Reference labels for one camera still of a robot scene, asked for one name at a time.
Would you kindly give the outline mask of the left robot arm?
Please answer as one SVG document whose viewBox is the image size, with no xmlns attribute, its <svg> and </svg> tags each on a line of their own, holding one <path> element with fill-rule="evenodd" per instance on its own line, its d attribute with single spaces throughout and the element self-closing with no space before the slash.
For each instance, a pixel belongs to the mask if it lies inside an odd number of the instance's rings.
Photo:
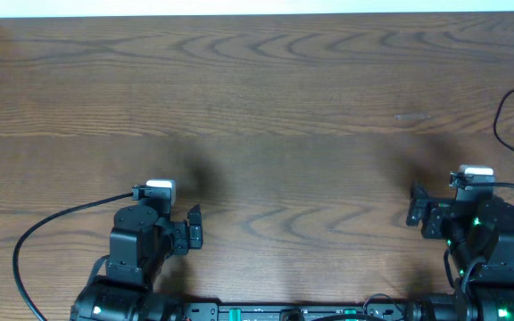
<svg viewBox="0 0 514 321">
<path fill-rule="evenodd" d="M 201 207 L 182 221 L 171 219 L 171 202 L 143 199 L 113 218 L 110 253 L 93 266 L 70 310 L 71 320 L 185 320 L 180 300 L 157 294 L 163 263 L 203 247 Z"/>
</svg>

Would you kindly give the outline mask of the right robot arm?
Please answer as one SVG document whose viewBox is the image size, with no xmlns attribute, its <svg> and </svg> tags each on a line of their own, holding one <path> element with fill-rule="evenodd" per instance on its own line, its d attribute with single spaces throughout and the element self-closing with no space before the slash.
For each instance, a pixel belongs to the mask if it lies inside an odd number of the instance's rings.
<svg viewBox="0 0 514 321">
<path fill-rule="evenodd" d="M 445 271 L 452 294 L 428 294 L 407 304 L 408 321 L 514 321 L 514 206 L 489 188 L 433 198 L 410 191 L 406 224 L 426 239 L 446 241 Z"/>
</svg>

